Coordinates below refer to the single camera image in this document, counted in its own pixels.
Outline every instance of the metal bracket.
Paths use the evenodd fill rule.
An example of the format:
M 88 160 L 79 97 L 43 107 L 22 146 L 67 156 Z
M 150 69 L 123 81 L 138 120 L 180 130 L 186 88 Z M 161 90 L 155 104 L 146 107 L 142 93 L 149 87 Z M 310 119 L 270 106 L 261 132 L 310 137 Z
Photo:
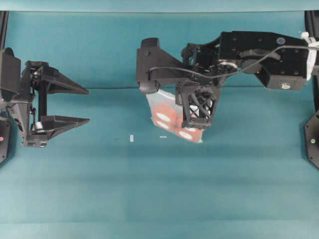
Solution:
M 319 111 L 305 124 L 307 157 L 319 168 Z

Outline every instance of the small white piece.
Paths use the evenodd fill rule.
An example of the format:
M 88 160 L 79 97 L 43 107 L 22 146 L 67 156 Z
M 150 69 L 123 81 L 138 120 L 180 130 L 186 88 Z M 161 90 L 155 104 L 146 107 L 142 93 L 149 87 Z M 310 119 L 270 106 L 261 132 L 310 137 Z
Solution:
M 319 47 L 319 41 L 316 41 L 314 37 L 309 37 L 308 32 L 301 33 L 301 38 L 308 43 L 308 46 Z M 307 58 L 307 81 L 310 80 L 311 78 L 311 73 L 315 66 L 316 57 L 317 57 L 317 51 L 309 50 L 309 54 Z

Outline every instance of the cable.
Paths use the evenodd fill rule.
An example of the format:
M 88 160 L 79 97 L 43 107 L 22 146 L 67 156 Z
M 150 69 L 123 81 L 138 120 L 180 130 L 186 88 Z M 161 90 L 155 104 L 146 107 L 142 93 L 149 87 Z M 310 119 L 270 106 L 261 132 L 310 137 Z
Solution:
M 248 66 L 236 71 L 236 72 L 232 72 L 232 73 L 226 73 L 226 74 L 220 74 L 220 75 L 216 75 L 216 76 L 206 76 L 203 75 L 199 72 L 196 71 L 192 71 L 192 70 L 188 70 L 188 69 L 184 69 L 184 68 L 180 68 L 180 67 L 173 67 L 173 66 L 155 66 L 149 69 L 149 73 L 151 73 L 154 70 L 157 69 L 167 69 L 167 70 L 178 70 L 178 71 L 184 71 L 184 72 L 188 72 L 188 73 L 192 73 L 194 75 L 198 75 L 201 76 L 203 78 L 207 78 L 207 79 L 215 79 L 215 78 L 220 78 L 220 77 L 229 77 L 229 76 L 233 76 L 233 75 L 237 75 L 241 72 L 244 72 L 246 70 L 248 70 L 249 68 L 257 65 L 258 63 L 262 62 L 263 60 L 267 59 L 271 54 L 275 53 L 276 51 L 283 49 L 283 48 L 293 48 L 293 49 L 305 49 L 305 50 L 316 50 L 319 51 L 319 48 L 317 47 L 311 47 L 311 46 L 294 46 L 294 45 L 284 45 L 284 46 L 279 46 L 277 47 L 275 50 L 271 51 L 270 53 L 268 53 L 267 55 L 263 56 L 262 58 L 258 59 L 257 61 L 249 64 Z

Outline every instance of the plastic bag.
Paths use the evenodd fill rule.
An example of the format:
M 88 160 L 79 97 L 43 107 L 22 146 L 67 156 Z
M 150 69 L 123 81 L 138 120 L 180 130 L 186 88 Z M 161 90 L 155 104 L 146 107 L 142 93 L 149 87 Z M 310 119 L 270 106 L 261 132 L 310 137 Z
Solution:
M 202 129 L 182 128 L 183 107 L 175 103 L 175 95 L 159 90 L 153 94 L 147 94 L 152 112 L 152 121 L 155 126 L 177 135 L 187 141 L 202 143 Z

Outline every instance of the black mount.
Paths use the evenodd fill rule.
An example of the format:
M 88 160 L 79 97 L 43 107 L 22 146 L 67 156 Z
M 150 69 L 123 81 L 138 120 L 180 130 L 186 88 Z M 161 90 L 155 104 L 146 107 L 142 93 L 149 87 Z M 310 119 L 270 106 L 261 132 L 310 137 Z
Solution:
M 319 37 L 319 10 L 305 11 L 306 30 L 312 37 Z M 313 78 L 313 93 L 316 113 L 305 124 L 305 140 L 308 160 L 319 168 L 319 78 L 318 78 L 319 57 L 317 53 L 316 72 Z

